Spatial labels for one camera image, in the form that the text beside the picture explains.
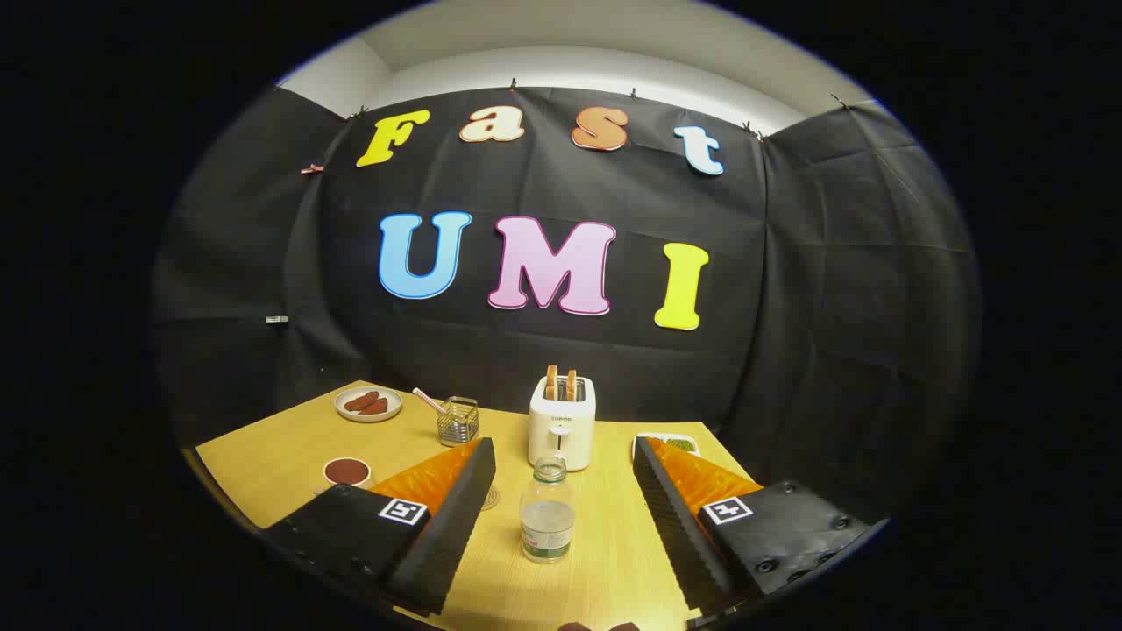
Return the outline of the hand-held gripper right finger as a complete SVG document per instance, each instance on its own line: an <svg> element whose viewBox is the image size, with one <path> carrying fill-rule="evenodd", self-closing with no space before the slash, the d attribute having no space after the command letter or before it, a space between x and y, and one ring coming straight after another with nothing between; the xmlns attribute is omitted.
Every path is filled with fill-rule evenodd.
<svg viewBox="0 0 1122 631"><path fill-rule="evenodd" d="M653 436L635 439L632 467L686 605L705 614L800 586L870 533L801 482L761 485Z"/></svg>

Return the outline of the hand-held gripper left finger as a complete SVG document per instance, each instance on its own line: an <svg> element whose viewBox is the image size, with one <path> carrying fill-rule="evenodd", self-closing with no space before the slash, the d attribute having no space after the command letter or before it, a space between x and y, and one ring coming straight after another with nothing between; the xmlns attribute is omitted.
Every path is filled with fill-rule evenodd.
<svg viewBox="0 0 1122 631"><path fill-rule="evenodd" d="M495 472L484 436L373 490L335 484L263 534L357 598L440 614Z"/></svg>

